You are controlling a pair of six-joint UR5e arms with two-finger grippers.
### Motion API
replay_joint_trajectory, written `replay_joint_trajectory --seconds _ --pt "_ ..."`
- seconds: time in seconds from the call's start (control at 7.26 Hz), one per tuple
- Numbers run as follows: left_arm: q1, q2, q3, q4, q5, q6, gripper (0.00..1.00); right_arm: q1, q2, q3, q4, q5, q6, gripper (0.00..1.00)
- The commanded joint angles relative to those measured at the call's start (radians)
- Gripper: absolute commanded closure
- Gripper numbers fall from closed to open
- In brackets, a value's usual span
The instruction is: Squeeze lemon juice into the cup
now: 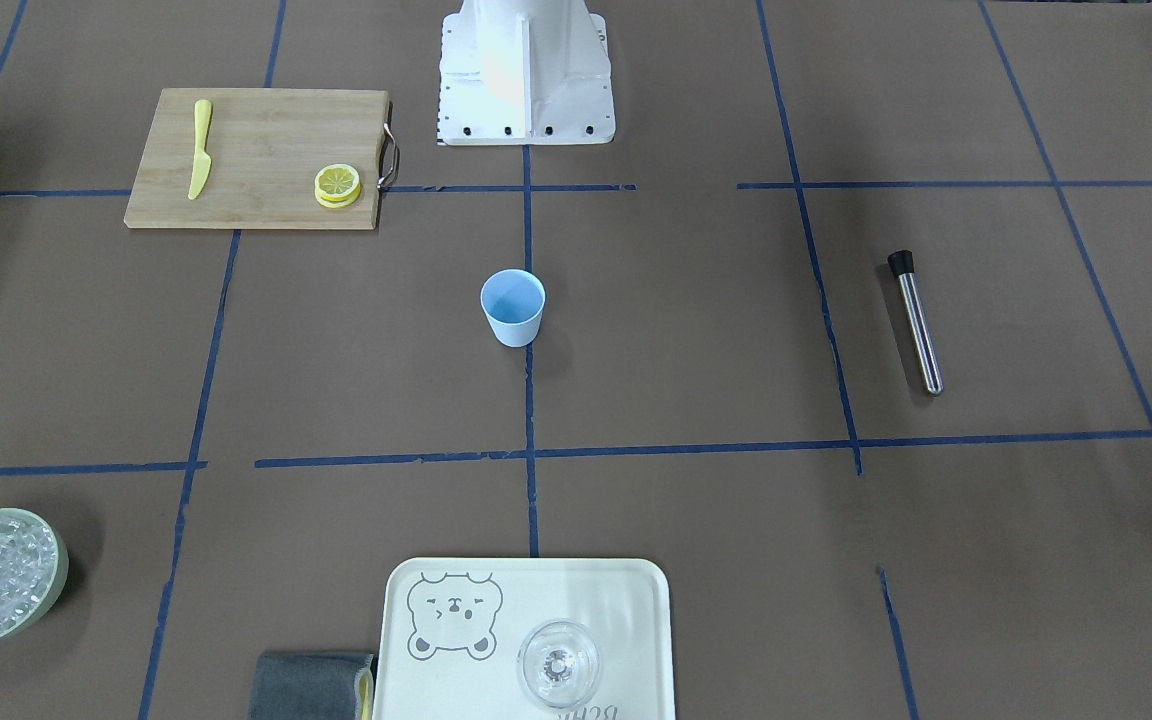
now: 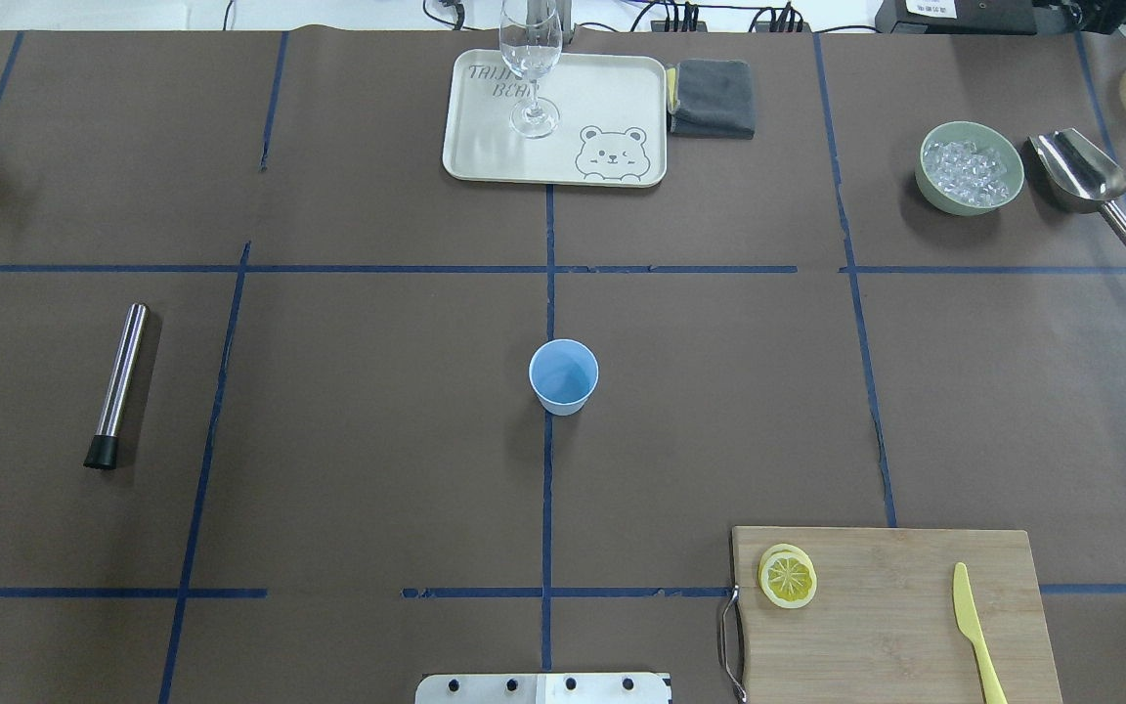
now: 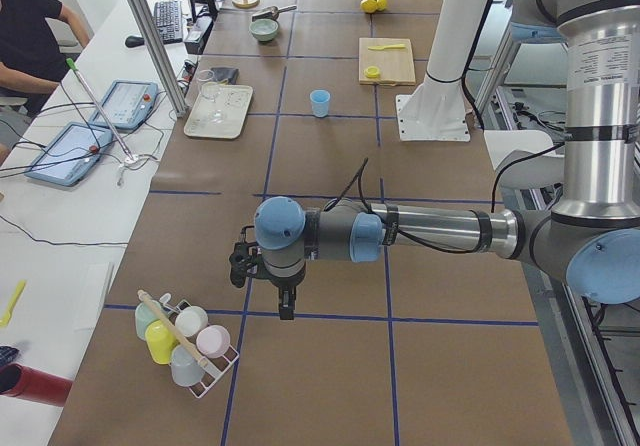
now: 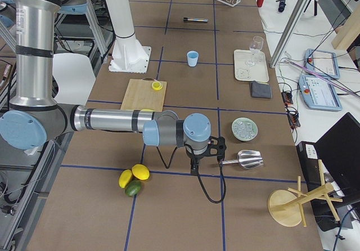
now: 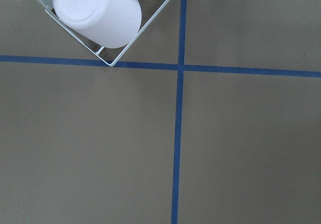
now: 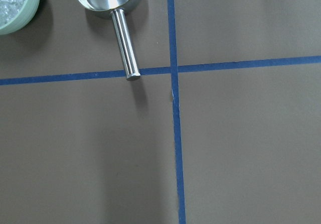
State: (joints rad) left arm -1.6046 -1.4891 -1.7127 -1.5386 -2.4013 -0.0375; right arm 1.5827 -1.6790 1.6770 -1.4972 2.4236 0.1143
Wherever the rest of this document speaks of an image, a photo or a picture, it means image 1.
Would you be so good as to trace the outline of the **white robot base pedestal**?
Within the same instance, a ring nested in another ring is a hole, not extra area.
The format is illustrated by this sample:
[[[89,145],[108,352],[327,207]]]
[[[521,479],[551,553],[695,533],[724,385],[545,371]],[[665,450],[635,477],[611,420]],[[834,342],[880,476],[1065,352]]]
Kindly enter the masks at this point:
[[[440,145],[614,141],[607,24],[584,1],[465,1],[440,41]]]

